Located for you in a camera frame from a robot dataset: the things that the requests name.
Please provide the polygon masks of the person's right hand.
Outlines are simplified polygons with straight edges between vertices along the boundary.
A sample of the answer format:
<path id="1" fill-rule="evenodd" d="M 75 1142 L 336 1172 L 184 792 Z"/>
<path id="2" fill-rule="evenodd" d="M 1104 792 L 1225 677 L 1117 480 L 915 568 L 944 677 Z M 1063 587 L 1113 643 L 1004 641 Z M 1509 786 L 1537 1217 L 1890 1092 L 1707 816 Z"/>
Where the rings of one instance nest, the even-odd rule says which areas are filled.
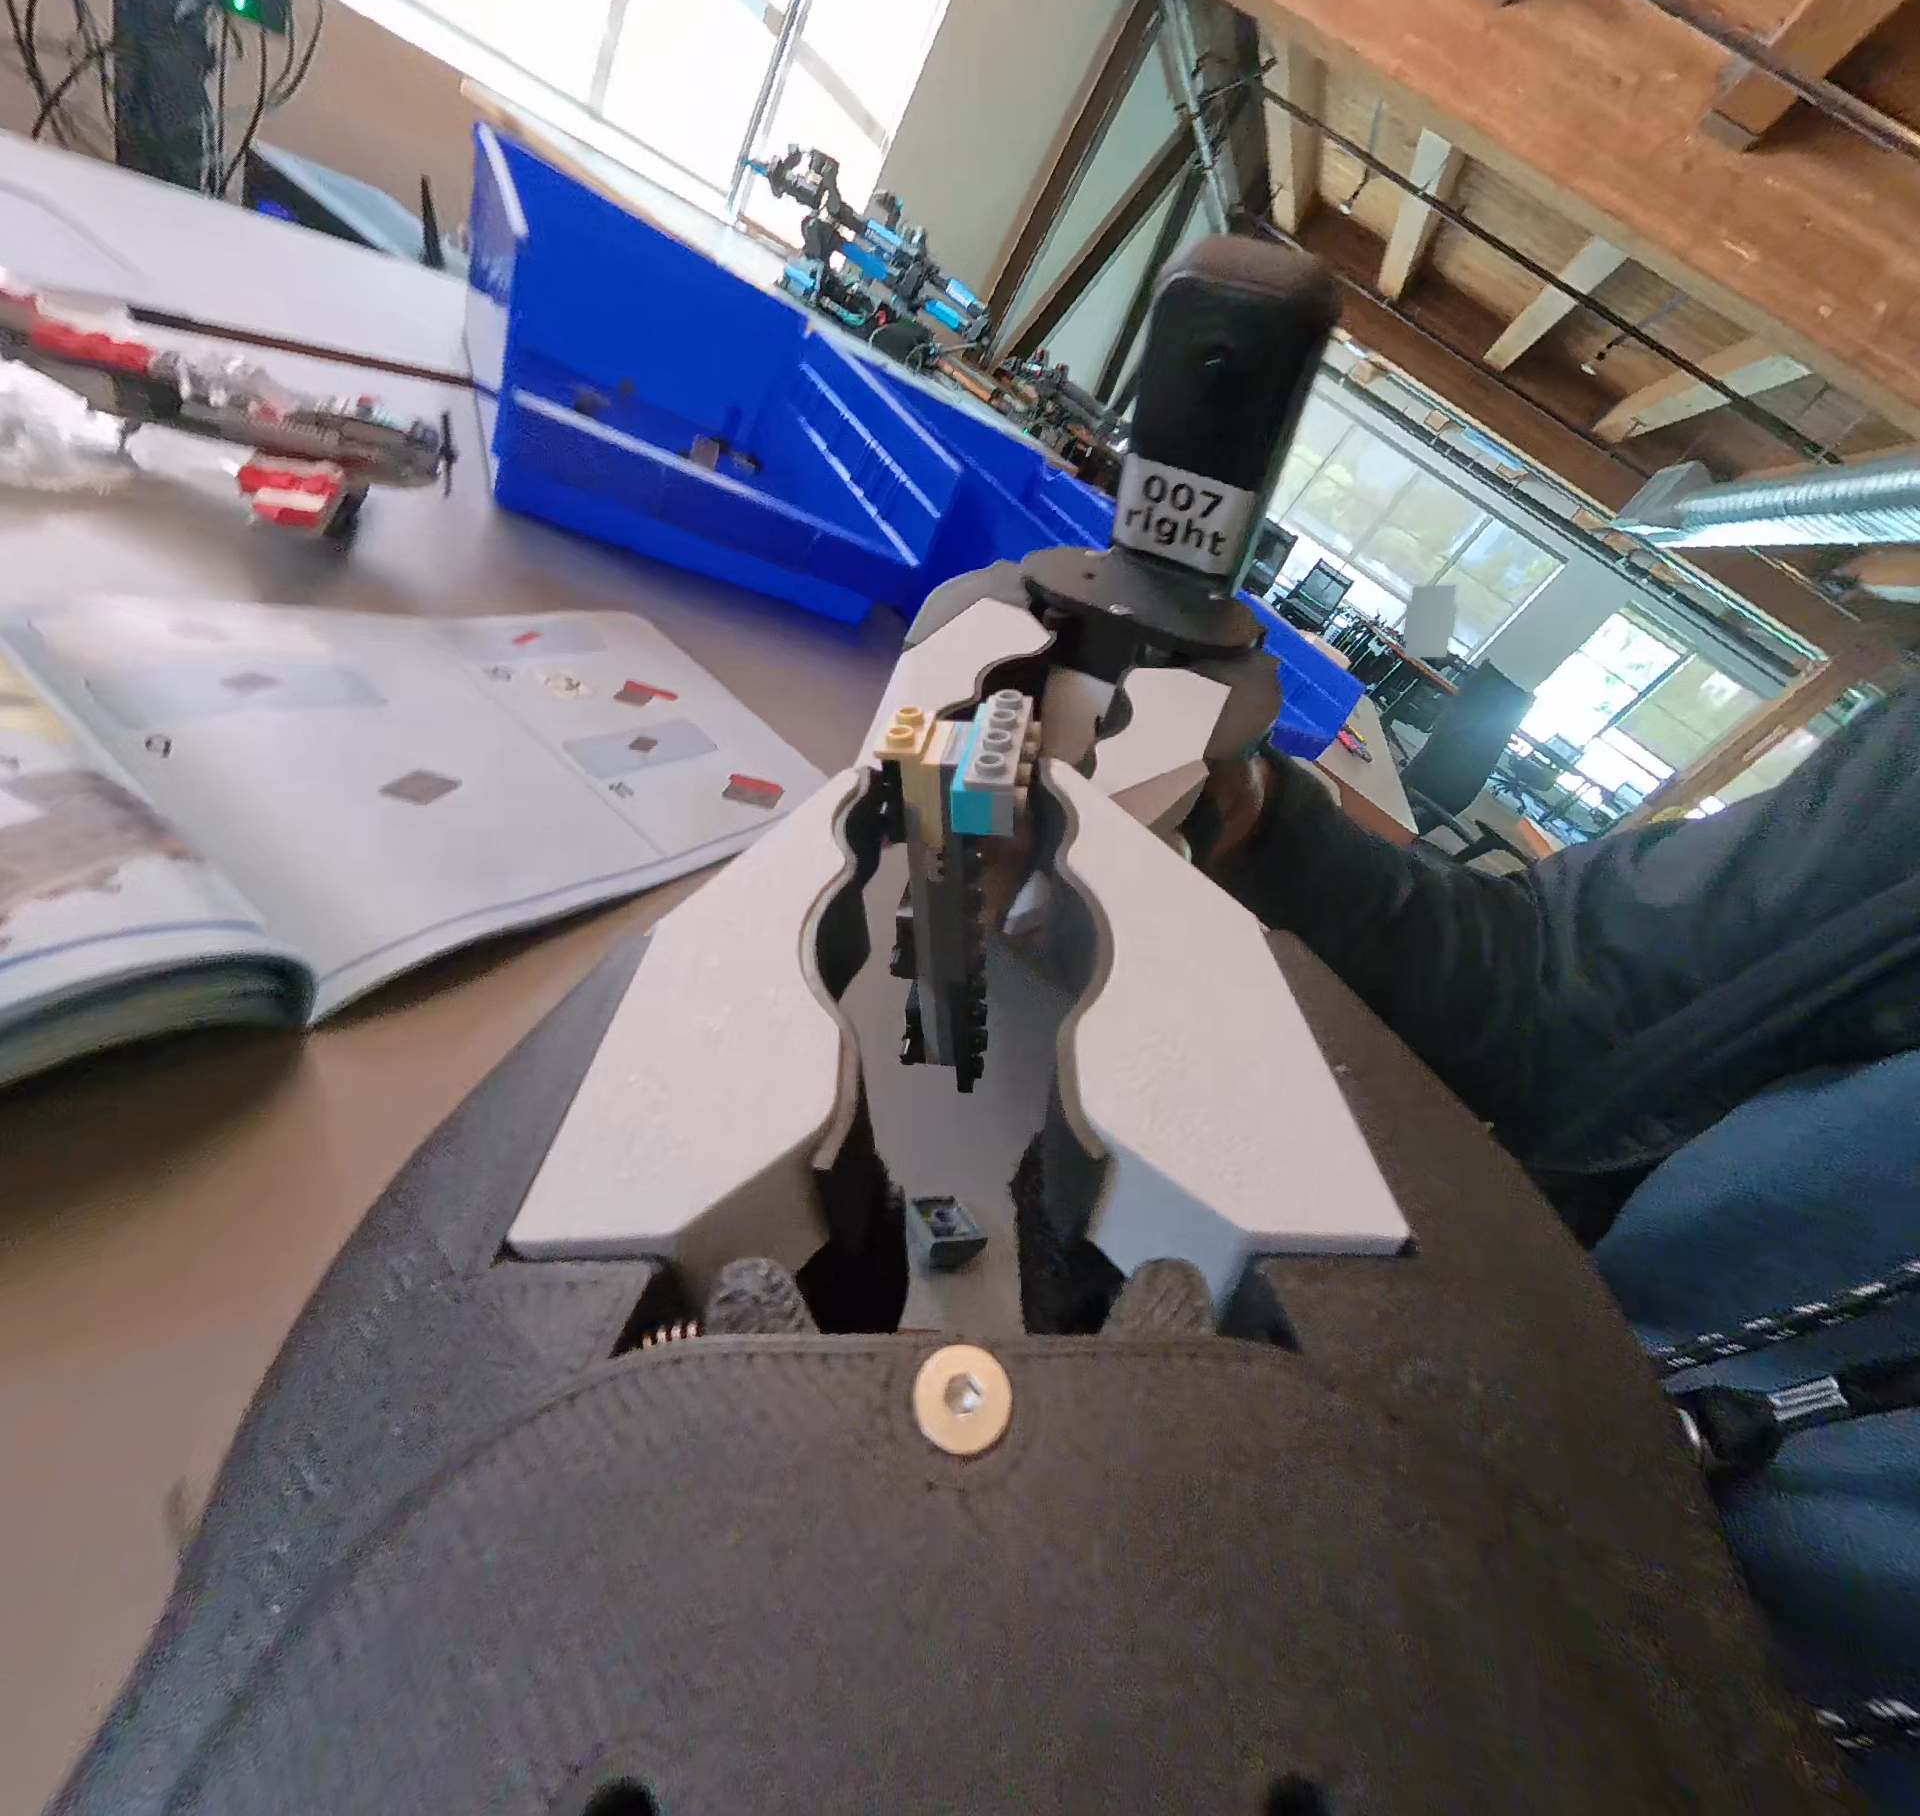
<path id="1" fill-rule="evenodd" d="M 1263 861 L 1263 849 L 1280 831 L 1298 769 L 1269 748 L 1214 762 L 1202 791 L 1188 809 L 1180 835 L 1191 868 L 1234 893 Z"/>

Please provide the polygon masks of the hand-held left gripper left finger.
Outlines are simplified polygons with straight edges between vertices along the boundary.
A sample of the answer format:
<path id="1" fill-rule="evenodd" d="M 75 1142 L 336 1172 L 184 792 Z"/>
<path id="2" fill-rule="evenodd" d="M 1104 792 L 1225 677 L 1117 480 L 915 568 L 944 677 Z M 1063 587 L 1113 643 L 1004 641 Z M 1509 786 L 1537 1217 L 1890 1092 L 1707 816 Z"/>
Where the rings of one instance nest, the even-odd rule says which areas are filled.
<path id="1" fill-rule="evenodd" d="M 804 1265 L 860 1111 L 875 771 L 829 778 L 650 930 L 507 1242 L 522 1259 Z"/>

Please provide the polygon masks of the brown desk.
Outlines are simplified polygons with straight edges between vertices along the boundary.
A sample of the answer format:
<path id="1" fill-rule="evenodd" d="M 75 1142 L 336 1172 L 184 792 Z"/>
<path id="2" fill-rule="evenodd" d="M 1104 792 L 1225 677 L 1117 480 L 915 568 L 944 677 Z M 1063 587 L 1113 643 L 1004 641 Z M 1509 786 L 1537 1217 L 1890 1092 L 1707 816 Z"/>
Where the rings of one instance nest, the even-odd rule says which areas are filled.
<path id="1" fill-rule="evenodd" d="M 5 267 L 168 314 L 460 373 L 464 287 L 5 133 Z M 464 390 L 454 491 L 372 502 L 347 557 L 253 530 L 196 444 L 106 498 L 5 513 L 5 602 L 89 589 L 372 612 L 624 609 L 822 771 L 862 744 L 903 619 L 852 627 L 491 502 Z M 173 1586 L 256 1388 L 365 1210 L 600 959 L 699 886 L 418 971 L 326 1027 L 165 1037 L 5 1092 L 5 1812 L 42 1812 Z"/>

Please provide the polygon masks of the blue plastic parts bin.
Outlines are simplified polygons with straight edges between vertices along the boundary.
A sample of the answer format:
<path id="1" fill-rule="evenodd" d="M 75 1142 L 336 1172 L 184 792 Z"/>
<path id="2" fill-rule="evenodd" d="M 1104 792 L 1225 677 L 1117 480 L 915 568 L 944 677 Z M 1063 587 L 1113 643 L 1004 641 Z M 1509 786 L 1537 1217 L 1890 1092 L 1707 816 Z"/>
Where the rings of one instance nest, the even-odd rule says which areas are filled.
<path id="1" fill-rule="evenodd" d="M 471 241 L 467 356 L 503 508 L 837 621 L 889 609 L 906 647 L 981 599 L 1033 612 L 1031 557 L 1109 544 L 1117 489 L 488 126 Z M 1280 676 L 1267 740 L 1318 757 L 1357 680 L 1242 593 Z"/>

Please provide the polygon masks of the black desktop device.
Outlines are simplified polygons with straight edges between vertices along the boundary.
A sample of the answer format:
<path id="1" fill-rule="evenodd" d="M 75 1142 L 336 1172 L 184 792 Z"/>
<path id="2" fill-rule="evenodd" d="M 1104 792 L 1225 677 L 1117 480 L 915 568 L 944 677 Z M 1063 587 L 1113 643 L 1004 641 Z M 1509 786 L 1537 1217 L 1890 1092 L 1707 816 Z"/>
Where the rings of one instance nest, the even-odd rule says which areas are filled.
<path id="1" fill-rule="evenodd" d="M 242 165 L 242 202 L 260 215 L 362 244 L 420 267 L 464 276 L 469 257 L 437 220 L 429 175 L 416 208 L 286 148 L 253 145 Z"/>

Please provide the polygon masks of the clear plastic bag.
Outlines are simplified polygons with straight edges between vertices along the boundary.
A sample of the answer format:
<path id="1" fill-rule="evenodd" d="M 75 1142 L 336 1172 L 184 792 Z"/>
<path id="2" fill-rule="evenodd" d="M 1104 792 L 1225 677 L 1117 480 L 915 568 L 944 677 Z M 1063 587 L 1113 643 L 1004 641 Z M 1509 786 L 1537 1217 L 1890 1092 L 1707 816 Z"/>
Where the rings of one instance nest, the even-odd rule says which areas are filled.
<path id="1" fill-rule="evenodd" d="M 137 475 L 131 430 L 83 395 L 20 362 L 1 362 L 1 491 L 119 493 Z"/>

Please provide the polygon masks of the person's blue jacket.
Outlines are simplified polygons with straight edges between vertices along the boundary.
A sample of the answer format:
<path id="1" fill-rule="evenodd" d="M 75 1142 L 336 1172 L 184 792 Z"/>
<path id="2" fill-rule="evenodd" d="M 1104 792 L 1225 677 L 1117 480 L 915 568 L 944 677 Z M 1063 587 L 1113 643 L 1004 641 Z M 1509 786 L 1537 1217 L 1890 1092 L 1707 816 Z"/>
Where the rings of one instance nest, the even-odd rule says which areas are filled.
<path id="1" fill-rule="evenodd" d="M 1915 1053 L 1775 1083 L 1622 1206 L 1595 1264 L 1651 1349 L 1747 1339 L 1917 1252 Z M 1834 1412 L 1716 1494 L 1783 1669 L 1817 1709 L 1915 1708 L 1915 1403 Z"/>

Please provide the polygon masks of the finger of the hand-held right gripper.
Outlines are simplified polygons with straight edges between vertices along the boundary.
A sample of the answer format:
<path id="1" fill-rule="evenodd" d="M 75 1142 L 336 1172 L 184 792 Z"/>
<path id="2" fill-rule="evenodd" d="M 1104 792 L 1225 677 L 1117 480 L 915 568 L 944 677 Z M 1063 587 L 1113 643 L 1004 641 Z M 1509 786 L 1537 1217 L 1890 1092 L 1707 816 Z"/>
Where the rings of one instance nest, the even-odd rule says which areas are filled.
<path id="1" fill-rule="evenodd" d="M 1103 792 L 1151 831 L 1178 831 L 1217 765 L 1267 740 L 1280 717 L 1272 659 L 1136 666 L 1103 719 Z"/>
<path id="2" fill-rule="evenodd" d="M 909 723 L 898 743 L 898 765 L 925 747 L 933 721 L 949 711 L 973 710 L 1000 688 L 1033 699 L 1026 754 L 1042 744 L 1042 697 L 1056 633 L 1031 614 L 993 599 L 981 599 L 909 645 L 898 659 L 898 707 L 915 707 L 923 721 Z"/>

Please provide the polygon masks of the silver ventilation duct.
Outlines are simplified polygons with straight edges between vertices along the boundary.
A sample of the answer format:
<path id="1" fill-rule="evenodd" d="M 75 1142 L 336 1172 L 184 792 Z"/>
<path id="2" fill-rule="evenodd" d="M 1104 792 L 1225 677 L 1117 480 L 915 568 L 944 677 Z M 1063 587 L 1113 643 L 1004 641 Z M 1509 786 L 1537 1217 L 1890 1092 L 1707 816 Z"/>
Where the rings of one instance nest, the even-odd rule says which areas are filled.
<path id="1" fill-rule="evenodd" d="M 1917 455 L 1905 449 L 1728 482 L 1697 460 L 1668 464 L 1606 530 L 1667 551 L 1915 546 Z"/>

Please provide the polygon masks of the person's right forearm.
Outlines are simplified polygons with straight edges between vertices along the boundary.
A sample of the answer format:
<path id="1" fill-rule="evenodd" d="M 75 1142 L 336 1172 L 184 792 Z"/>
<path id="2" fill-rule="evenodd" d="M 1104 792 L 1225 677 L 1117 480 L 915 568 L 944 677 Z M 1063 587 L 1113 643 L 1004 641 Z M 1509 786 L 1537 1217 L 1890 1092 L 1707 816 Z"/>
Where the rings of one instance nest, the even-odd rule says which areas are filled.
<path id="1" fill-rule="evenodd" d="M 1543 1187 L 1613 1197 L 1771 1083 L 1917 1037 L 1917 695 L 1762 795 L 1485 875 L 1296 765 L 1212 875 L 1298 937 Z"/>

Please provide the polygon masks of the tan grey teal brick assembly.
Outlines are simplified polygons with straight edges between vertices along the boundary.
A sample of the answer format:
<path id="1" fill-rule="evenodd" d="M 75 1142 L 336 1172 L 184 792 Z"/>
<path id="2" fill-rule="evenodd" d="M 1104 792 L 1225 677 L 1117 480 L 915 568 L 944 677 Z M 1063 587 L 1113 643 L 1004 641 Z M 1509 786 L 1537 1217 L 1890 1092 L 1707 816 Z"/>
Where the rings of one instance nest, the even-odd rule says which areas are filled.
<path id="1" fill-rule="evenodd" d="M 1021 829 L 1039 747 L 1038 703 L 1016 688 L 957 719 L 902 703 L 877 736 L 884 832 L 906 849 L 890 956 L 907 988 L 900 1058 L 946 1067 L 960 1092 L 990 1047 L 985 868 Z"/>

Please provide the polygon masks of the row of benchtop robot arms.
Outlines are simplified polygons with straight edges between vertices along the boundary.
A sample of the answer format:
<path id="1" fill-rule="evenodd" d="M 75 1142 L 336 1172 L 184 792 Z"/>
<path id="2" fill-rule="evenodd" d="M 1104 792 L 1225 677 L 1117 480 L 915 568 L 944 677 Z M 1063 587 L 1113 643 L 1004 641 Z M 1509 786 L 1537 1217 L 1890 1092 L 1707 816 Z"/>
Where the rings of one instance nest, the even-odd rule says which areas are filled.
<path id="1" fill-rule="evenodd" d="M 925 227 L 903 220 L 898 197 L 877 192 L 853 210 L 837 160 L 820 148 L 789 146 L 745 170 L 801 210 L 801 244 L 779 267 L 789 298 L 884 360 L 996 412 L 1080 482 L 1117 485 L 1128 444 L 1117 412 L 1042 350 L 992 360 L 987 302 L 935 263 Z"/>

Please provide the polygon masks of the black office chair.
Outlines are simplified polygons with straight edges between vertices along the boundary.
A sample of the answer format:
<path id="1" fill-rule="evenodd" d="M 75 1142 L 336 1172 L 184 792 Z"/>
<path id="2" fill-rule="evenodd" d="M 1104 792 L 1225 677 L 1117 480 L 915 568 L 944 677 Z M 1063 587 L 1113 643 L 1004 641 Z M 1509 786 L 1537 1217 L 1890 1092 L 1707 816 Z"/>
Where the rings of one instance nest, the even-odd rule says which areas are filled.
<path id="1" fill-rule="evenodd" d="M 1461 847 L 1453 852 L 1460 863 L 1496 849 L 1523 863 L 1532 861 L 1532 855 L 1502 831 L 1464 820 L 1528 707 L 1531 692 L 1482 661 L 1461 680 L 1425 744 L 1402 768 L 1416 835 L 1439 827 L 1451 829 L 1461 836 Z"/>

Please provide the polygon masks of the red grey brick spaceship model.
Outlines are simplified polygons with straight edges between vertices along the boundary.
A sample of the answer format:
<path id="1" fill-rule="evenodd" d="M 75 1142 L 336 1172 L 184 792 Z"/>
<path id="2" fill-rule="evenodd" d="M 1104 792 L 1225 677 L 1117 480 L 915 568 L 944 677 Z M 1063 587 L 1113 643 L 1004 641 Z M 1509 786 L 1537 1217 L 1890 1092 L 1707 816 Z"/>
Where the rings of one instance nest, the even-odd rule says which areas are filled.
<path id="1" fill-rule="evenodd" d="M 257 522 L 350 544 L 376 489 L 452 489 L 452 420 L 406 419 L 367 395 L 309 395 L 242 358 L 191 356 L 139 336 L 129 314 L 85 312 L 5 276 L 5 363 L 106 416 L 127 445 L 160 428 L 238 451 Z"/>

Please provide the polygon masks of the brick instruction booklet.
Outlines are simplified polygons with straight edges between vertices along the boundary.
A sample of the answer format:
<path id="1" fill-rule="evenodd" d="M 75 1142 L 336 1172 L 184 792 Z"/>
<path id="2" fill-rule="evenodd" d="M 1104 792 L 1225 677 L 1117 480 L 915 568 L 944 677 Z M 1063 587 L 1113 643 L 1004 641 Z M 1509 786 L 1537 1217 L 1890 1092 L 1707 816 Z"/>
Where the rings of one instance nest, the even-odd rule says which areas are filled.
<path id="1" fill-rule="evenodd" d="M 731 858 L 822 775 L 634 612 L 5 611 L 1 1081 Z"/>

